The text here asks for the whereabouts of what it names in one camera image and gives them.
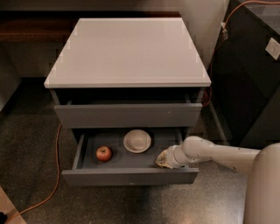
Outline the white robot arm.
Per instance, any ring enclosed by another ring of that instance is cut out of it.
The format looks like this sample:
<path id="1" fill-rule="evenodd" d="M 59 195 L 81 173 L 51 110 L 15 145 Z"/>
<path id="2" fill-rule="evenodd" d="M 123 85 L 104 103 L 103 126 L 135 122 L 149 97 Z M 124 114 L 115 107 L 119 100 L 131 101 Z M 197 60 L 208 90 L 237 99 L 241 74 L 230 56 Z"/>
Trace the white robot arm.
<path id="1" fill-rule="evenodd" d="M 156 164 L 177 169 L 209 160 L 248 176 L 243 224 L 280 223 L 280 143 L 256 150 L 189 136 L 163 150 Z"/>

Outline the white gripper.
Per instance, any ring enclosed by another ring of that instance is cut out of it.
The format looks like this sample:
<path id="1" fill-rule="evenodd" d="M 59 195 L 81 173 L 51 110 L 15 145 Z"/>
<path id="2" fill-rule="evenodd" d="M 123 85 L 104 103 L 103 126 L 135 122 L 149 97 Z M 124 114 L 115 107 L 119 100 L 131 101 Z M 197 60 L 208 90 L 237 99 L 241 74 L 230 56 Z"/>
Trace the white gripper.
<path id="1" fill-rule="evenodd" d="M 165 169 L 177 169 L 187 165 L 188 158 L 181 145 L 173 145 L 163 150 L 156 159 L 156 165 Z"/>

